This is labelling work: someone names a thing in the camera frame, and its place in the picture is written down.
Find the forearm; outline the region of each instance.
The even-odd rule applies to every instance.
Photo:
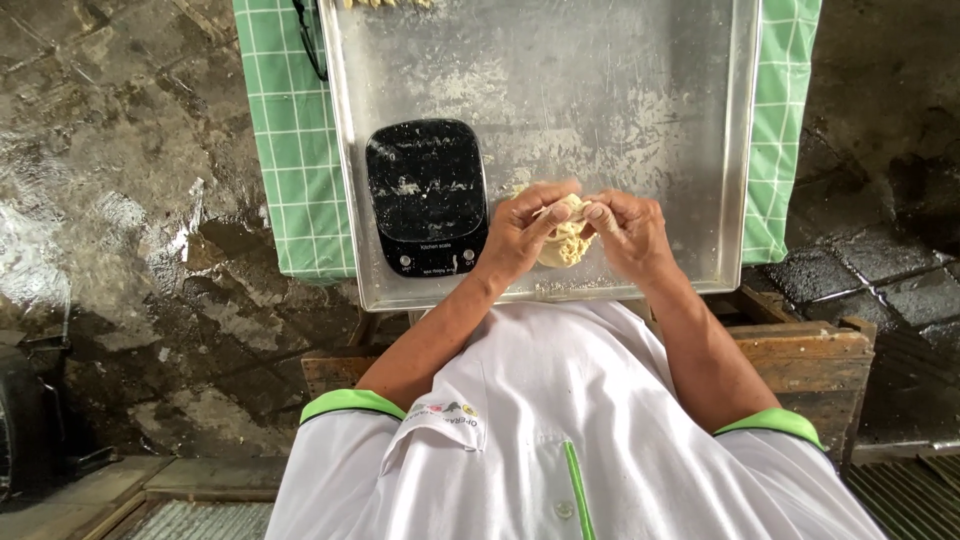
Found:
[[[701,428],[714,432],[780,406],[675,263],[640,288],[657,314],[680,405]]]
[[[373,363],[356,388],[372,390],[409,410],[418,397],[430,391],[433,376],[460,353],[504,288],[476,270],[467,274],[449,296]]]

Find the aluminum baking tray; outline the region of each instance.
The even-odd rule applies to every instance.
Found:
[[[463,276],[408,279],[383,258],[364,148],[379,128],[456,118],[480,138],[491,214],[516,184],[576,176],[660,201],[700,293],[740,279],[758,0],[319,0],[363,307],[435,306]],[[627,299],[599,242],[534,269],[501,302]]]

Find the white shirt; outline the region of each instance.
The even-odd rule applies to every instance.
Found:
[[[495,307],[402,422],[325,409],[266,540],[883,538],[812,443],[694,424],[617,303]]]

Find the black kitchen scale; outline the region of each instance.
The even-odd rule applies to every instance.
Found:
[[[476,134],[459,120],[377,130],[367,179],[387,263],[409,278],[468,272],[487,240],[487,189]]]

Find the green checkered cloth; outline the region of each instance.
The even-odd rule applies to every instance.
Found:
[[[306,19],[323,62],[319,18]],[[289,0],[233,0],[280,272],[318,284],[356,275],[329,87],[300,40]],[[763,3],[743,264],[783,260],[820,0]]]

